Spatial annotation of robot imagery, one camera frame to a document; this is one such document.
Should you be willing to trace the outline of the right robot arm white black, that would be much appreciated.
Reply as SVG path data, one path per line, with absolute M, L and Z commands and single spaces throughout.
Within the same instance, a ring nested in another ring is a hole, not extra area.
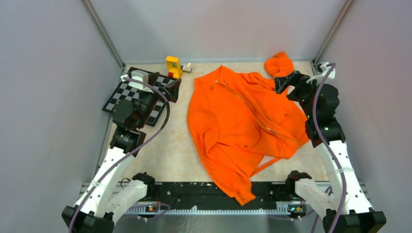
M 291 200 L 302 198 L 322 221 L 326 233 L 376 233 L 387 222 L 365 196 L 351 164 L 343 129 L 335 117 L 339 91 L 330 84 L 312 80 L 294 71 L 275 78 L 275 91 L 299 103 L 307 120 L 305 131 L 319 155 L 330 190 L 322 190 L 306 173 L 292 171 L 285 194 Z

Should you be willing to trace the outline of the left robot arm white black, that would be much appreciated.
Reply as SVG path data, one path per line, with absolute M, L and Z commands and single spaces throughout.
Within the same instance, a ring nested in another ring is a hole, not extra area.
M 154 198 L 154 179 L 145 173 L 138 174 L 119 193 L 114 190 L 138 152 L 151 141 L 142 128 L 154 112 L 166 109 L 170 114 L 170 103 L 178 100 L 181 82 L 180 78 L 144 70 L 121 77 L 103 107 L 116 125 L 106 155 L 82 196 L 62 212 L 70 233 L 110 233 L 136 202 Z

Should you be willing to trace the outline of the orange zip-up jacket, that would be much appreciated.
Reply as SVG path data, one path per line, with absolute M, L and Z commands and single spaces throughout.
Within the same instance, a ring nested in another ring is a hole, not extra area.
M 251 177 L 291 158 L 309 138 L 302 110 L 275 92 L 275 78 L 294 70 L 279 52 L 264 64 L 271 76 L 220 66 L 194 80 L 187 125 L 213 182 L 240 205 L 255 199 Z

